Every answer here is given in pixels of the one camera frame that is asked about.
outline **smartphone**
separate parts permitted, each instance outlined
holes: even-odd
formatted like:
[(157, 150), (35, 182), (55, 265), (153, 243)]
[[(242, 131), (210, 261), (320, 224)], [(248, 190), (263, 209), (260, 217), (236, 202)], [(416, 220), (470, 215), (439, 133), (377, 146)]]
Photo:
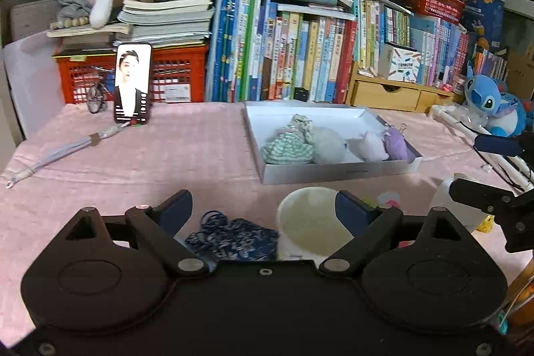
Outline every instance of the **smartphone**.
[(113, 116), (115, 122), (150, 118), (152, 46), (148, 43), (122, 43), (117, 48)]

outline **metal bolt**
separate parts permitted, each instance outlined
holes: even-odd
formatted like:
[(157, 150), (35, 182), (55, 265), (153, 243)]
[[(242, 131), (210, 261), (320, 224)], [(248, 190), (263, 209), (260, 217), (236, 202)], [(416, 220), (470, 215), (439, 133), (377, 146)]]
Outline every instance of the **metal bolt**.
[(491, 348), (490, 344), (482, 343), (476, 347), (476, 356), (490, 356), (492, 351), (493, 349)]
[(344, 272), (349, 269), (350, 263), (343, 258), (332, 258), (326, 260), (324, 266), (331, 272)]
[(39, 353), (42, 356), (53, 356), (55, 355), (55, 347), (50, 343), (42, 343), (39, 348)]
[(178, 268), (184, 272), (198, 272), (204, 267), (204, 262), (198, 258), (185, 258), (178, 263)]

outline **navy floral cloth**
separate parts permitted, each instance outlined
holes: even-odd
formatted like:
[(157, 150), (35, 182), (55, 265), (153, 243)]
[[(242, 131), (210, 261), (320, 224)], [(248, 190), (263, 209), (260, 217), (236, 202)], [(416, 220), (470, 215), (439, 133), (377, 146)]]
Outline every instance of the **navy floral cloth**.
[(209, 211), (200, 219), (200, 231), (191, 233), (185, 245), (200, 257), (215, 261), (274, 261), (278, 232), (245, 219), (228, 218)]

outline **red plastic crate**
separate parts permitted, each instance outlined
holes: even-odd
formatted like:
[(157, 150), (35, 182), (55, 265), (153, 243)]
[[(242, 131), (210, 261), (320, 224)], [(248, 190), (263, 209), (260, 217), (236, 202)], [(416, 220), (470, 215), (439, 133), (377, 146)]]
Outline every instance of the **red plastic crate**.
[(455, 25), (460, 23), (465, 4), (459, 0), (405, 0), (415, 13), (442, 18)]
[[(163, 102), (164, 86), (171, 83), (189, 83), (191, 101), (204, 101), (204, 69), (208, 46), (180, 49), (154, 49), (152, 52), (151, 101)], [(61, 87), (65, 103), (84, 103), (86, 90), (98, 79), (92, 66), (115, 69), (116, 55), (88, 56), (82, 62), (71, 58), (56, 58), (61, 75)]]

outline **person on phone screen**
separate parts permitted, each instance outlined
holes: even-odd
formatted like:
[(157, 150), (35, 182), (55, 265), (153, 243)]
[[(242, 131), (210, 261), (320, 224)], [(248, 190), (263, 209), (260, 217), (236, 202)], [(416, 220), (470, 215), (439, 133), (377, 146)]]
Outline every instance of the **person on phone screen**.
[(139, 71), (139, 55), (134, 50), (125, 51), (119, 61), (118, 70), (121, 72), (121, 81), (115, 86), (115, 106), (122, 116), (133, 117), (141, 111), (141, 99), (143, 92), (135, 88), (135, 74)]

